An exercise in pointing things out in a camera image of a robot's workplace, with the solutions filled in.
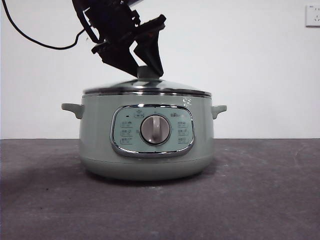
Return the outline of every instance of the control knob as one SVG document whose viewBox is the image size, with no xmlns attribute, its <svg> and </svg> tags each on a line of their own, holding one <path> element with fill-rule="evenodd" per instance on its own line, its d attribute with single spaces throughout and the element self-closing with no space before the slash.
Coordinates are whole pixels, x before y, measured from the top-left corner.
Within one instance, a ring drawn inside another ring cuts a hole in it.
<svg viewBox="0 0 320 240">
<path fill-rule="evenodd" d="M 141 124 L 141 135 L 147 143 L 162 144 L 167 140 L 169 134 L 170 125 L 162 116 L 148 116 Z"/>
</svg>

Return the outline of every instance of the side handle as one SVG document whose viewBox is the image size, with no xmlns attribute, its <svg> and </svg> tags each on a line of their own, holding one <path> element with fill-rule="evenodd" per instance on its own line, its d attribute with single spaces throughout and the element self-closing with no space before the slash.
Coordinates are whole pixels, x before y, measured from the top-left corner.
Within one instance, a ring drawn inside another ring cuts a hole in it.
<svg viewBox="0 0 320 240">
<path fill-rule="evenodd" d="M 216 119 L 219 113 L 222 113 L 225 111 L 227 111 L 226 105 L 212 106 L 211 107 L 212 119 Z"/>
<path fill-rule="evenodd" d="M 73 103 L 62 103 L 61 104 L 62 110 L 73 112 L 77 119 L 82 119 L 82 115 L 85 111 L 85 106 L 80 104 L 73 104 Z"/>
</svg>

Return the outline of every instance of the lid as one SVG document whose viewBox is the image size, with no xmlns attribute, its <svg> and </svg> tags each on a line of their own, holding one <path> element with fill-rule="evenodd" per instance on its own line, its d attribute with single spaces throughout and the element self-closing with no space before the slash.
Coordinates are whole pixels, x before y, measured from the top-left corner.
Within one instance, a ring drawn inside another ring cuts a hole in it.
<svg viewBox="0 0 320 240">
<path fill-rule="evenodd" d="M 152 72 L 144 71 L 139 78 L 114 85 L 105 85 L 96 88 L 85 89 L 83 93 L 98 95 L 178 95 L 194 97 L 211 97 L 210 92 L 197 88 L 159 79 Z"/>
</svg>

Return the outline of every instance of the cooker base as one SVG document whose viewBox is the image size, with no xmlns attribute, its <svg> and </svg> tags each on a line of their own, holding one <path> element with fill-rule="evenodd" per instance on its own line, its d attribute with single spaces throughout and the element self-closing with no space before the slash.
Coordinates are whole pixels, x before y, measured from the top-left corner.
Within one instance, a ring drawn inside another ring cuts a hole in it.
<svg viewBox="0 0 320 240">
<path fill-rule="evenodd" d="M 191 176 L 201 172 L 212 160 L 212 155 L 195 160 L 164 163 L 120 163 L 81 158 L 86 169 L 94 174 L 133 181 L 169 180 Z"/>
</svg>

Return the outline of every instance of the black cable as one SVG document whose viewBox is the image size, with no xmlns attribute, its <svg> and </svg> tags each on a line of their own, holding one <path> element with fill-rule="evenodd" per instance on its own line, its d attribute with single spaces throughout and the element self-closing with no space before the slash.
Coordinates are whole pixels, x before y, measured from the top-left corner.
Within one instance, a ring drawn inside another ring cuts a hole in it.
<svg viewBox="0 0 320 240">
<path fill-rule="evenodd" d="M 74 47 L 77 42 L 78 42 L 78 38 L 79 36 L 85 31 L 84 29 L 82 29 L 76 36 L 75 36 L 75 41 L 73 44 L 69 45 L 69 46 L 63 46 L 63 47 L 57 47 L 57 46 L 50 46 L 50 45 L 46 45 L 42 42 L 39 42 L 37 40 L 34 40 L 33 38 L 27 36 L 26 34 L 24 34 L 18 27 L 17 25 L 14 23 L 14 21 L 12 20 L 10 14 L 9 14 L 9 11 L 8 11 L 8 8 L 7 8 L 7 4 L 6 4 L 6 1 L 5 0 L 2 0 L 2 4 L 3 4 L 3 7 L 4 7 L 4 11 L 5 11 L 5 14 L 6 16 L 8 17 L 9 19 L 9 22 L 12 24 L 12 26 L 15 28 L 15 30 L 18 31 L 18 33 L 20 33 L 22 36 L 24 36 L 26 39 L 30 40 L 31 42 L 34 42 L 36 44 L 39 44 L 40 46 L 42 47 L 45 47 L 45 48 L 48 48 L 48 49 L 55 49 L 55 50 L 65 50 L 65 49 L 70 49 L 72 47 Z"/>
</svg>

